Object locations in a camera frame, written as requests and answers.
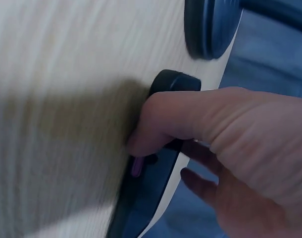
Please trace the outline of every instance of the skin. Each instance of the skin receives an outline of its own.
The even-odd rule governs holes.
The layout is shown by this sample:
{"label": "skin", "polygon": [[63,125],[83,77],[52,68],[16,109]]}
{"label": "skin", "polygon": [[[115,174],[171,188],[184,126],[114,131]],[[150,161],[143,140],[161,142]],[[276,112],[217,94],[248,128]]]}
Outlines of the skin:
{"label": "skin", "polygon": [[181,171],[230,238],[302,238],[302,99],[242,88],[156,93],[129,153],[146,156],[174,138],[219,177],[215,184]]}

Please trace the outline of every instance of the blue fabric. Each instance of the blue fabric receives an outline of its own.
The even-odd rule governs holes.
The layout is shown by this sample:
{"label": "blue fabric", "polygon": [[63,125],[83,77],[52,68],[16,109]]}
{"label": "blue fabric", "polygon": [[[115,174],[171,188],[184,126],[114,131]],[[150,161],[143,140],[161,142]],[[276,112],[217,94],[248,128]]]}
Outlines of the blue fabric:
{"label": "blue fabric", "polygon": [[[302,33],[245,12],[220,87],[302,97]],[[205,168],[189,168],[216,180]],[[144,238],[226,238],[214,211],[183,183],[163,217]]]}

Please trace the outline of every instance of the black handle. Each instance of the black handle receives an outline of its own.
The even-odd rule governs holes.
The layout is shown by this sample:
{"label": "black handle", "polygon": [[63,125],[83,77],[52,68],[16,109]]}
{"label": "black handle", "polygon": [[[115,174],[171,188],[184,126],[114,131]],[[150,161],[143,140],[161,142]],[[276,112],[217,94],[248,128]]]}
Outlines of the black handle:
{"label": "black handle", "polygon": [[240,6],[302,32],[302,1],[241,0]]}

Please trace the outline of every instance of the wooden surface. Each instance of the wooden surface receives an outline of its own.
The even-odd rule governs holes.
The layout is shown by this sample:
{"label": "wooden surface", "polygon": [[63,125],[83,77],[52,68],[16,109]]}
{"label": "wooden surface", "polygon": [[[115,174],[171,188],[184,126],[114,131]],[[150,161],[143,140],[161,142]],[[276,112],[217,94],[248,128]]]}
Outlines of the wooden surface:
{"label": "wooden surface", "polygon": [[193,61],[183,0],[0,0],[0,238],[103,238],[124,142],[164,68]]}

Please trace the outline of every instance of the black plastic part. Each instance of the black plastic part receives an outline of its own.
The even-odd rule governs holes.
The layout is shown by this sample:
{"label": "black plastic part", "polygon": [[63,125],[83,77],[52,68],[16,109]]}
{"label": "black plastic part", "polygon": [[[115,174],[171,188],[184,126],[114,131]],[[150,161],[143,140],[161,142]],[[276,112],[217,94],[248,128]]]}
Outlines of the black plastic part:
{"label": "black plastic part", "polygon": [[[199,91],[200,89],[201,81],[199,79],[180,72],[166,69],[161,71],[154,79],[150,88],[149,96],[156,92],[163,91]],[[114,213],[114,218],[108,230],[108,238],[137,238],[140,233],[147,227],[147,225],[155,215],[158,204],[161,201],[164,190],[175,166],[178,154],[181,150],[182,144],[182,140],[176,139],[166,145],[167,150],[171,151],[170,154],[172,158],[168,158],[168,161],[171,161],[171,164],[169,164],[169,167],[167,167],[166,169],[167,174],[161,174],[161,176],[163,176],[164,178],[165,183],[159,184],[159,186],[162,186],[163,190],[161,191],[161,194],[159,194],[159,197],[156,198],[156,203],[146,204],[147,207],[152,208],[148,211],[150,217],[146,219],[146,223],[144,224],[143,228],[131,237],[124,235],[126,230],[128,230],[126,228],[130,227],[129,225],[132,226],[132,224],[128,224],[130,212],[134,208],[139,191],[144,188],[144,180],[147,179],[146,171],[148,170],[148,168],[154,169],[156,166],[158,166],[159,163],[156,162],[156,155],[150,155],[149,157],[146,157],[146,163],[142,169],[140,177],[134,178],[131,176],[131,168],[134,162],[134,158],[131,157],[129,159],[129,163],[120,189],[119,200]]]}
{"label": "black plastic part", "polygon": [[220,58],[236,33],[241,12],[239,0],[185,0],[184,31],[190,56]]}

